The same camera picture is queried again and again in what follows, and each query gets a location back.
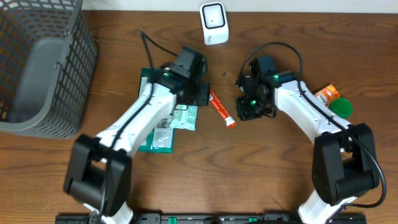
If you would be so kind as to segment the mint green wipes pack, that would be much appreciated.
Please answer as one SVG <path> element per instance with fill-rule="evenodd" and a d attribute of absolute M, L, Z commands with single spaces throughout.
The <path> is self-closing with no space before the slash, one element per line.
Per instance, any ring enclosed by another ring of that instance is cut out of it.
<path fill-rule="evenodd" d="M 177 105 L 172 113 L 173 120 L 170 127 L 189 131 L 196 130 L 197 113 L 198 106 Z"/>

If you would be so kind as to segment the red stick packet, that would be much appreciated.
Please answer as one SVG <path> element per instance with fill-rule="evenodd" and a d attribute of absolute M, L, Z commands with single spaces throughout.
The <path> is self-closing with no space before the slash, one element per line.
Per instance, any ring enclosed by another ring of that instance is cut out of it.
<path fill-rule="evenodd" d="M 236 126 L 236 121 L 233 117 L 229 114 L 228 110 L 224 107 L 220 99 L 216 96 L 213 90 L 210 90 L 210 102 L 215 107 L 217 112 L 221 115 L 224 119 L 226 126 L 228 128 L 233 128 Z"/>

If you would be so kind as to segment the white green package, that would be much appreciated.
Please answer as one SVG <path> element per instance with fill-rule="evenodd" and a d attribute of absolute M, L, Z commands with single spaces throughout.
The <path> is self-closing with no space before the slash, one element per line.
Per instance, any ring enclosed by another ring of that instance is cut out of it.
<path fill-rule="evenodd" d="M 138 148 L 140 152 L 173 153 L 174 129 L 170 127 L 173 116 L 163 117 Z"/>

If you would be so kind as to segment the orange snack packet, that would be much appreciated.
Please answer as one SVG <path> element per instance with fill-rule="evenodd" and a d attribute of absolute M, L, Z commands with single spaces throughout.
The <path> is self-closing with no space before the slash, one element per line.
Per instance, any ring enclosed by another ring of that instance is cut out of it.
<path fill-rule="evenodd" d="M 333 101 L 340 97 L 340 93 L 332 84 L 315 93 L 315 98 L 325 106 L 329 106 Z"/>

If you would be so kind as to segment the green lidded white canister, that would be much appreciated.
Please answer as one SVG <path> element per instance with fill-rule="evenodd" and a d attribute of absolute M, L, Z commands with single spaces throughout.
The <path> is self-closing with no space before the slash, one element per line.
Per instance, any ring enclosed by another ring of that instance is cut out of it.
<path fill-rule="evenodd" d="M 346 98 L 337 98 L 328 107 L 334 114 L 343 119 L 349 118 L 353 114 L 353 105 Z"/>

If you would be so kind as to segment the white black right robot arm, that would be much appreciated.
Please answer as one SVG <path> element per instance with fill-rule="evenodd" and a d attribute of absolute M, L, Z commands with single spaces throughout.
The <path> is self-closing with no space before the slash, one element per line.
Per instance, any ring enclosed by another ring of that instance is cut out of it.
<path fill-rule="evenodd" d="M 353 125 L 321 104 L 294 72 L 255 71 L 239 76 L 244 95 L 236 100 L 238 116 L 246 121 L 277 111 L 288 115 L 313 143 L 314 191 L 296 212 L 266 213 L 259 223 L 366 223 L 362 214 L 347 215 L 347 207 L 385 178 L 376 157 L 371 128 Z"/>

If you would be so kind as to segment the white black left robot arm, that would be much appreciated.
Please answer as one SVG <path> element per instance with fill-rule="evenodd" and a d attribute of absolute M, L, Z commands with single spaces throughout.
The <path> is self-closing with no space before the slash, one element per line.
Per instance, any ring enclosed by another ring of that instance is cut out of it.
<path fill-rule="evenodd" d="M 138 99 L 94 137 L 81 134 L 72 146 L 63 190 L 91 210 L 93 223 L 130 223 L 127 205 L 132 158 L 161 119 L 177 105 L 206 106 L 207 68 L 168 64 L 153 68 Z"/>

